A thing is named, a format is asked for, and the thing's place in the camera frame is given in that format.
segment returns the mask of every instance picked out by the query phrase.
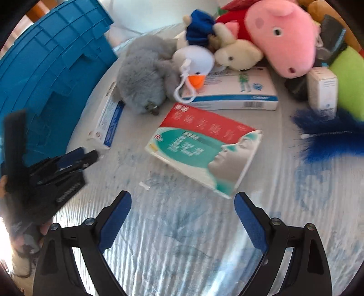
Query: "orange beak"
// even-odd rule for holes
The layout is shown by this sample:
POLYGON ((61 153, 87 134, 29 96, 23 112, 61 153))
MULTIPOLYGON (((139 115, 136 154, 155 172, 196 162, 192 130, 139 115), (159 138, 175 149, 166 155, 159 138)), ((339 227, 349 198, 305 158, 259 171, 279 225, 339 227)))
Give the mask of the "orange beak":
POLYGON ((206 75, 190 75, 188 76, 188 80, 192 84, 192 86, 195 89, 200 89, 203 87, 203 84, 205 83, 206 75))

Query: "small white box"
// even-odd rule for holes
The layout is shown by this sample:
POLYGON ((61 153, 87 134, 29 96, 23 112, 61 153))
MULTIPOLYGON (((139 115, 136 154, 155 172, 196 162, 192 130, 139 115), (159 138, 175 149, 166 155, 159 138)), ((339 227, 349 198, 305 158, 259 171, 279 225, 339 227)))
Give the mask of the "small white box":
MULTIPOLYGON (((190 96, 185 87, 182 97, 190 96)), ((253 67, 246 71, 226 69, 210 73, 190 105, 204 110, 276 110, 278 98, 266 67, 253 67)))
POLYGON ((311 69, 307 74, 308 102, 313 110, 322 115, 335 117, 339 82, 326 67, 311 69))
POLYGON ((123 108, 124 102, 113 82, 100 101, 88 133, 88 140, 95 149, 110 149, 123 108))

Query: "pig eye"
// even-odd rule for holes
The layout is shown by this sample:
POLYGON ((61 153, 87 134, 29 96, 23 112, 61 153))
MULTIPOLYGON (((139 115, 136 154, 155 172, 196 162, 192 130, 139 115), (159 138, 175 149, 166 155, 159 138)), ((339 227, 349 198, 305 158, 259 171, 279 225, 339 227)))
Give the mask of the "pig eye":
POLYGON ((278 27, 274 27, 273 28, 273 34, 277 37, 280 37, 283 35, 283 30, 281 28, 278 27))

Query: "blue round logo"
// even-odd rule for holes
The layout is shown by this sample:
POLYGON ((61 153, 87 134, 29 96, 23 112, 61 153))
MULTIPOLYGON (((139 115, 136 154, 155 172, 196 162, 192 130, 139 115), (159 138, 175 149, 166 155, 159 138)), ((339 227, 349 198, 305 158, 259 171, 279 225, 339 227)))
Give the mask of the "blue round logo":
POLYGON ((260 83, 253 83, 253 87, 256 90, 262 90, 263 86, 260 83))

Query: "blue plastic bin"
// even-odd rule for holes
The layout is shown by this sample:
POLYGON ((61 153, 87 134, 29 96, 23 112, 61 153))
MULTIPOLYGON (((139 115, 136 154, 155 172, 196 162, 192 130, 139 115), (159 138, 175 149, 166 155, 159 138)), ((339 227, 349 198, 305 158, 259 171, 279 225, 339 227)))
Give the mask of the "blue plastic bin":
POLYGON ((28 111, 28 165, 64 154, 86 101, 117 57, 97 0, 69 0, 26 30, 0 60, 0 120, 28 111))

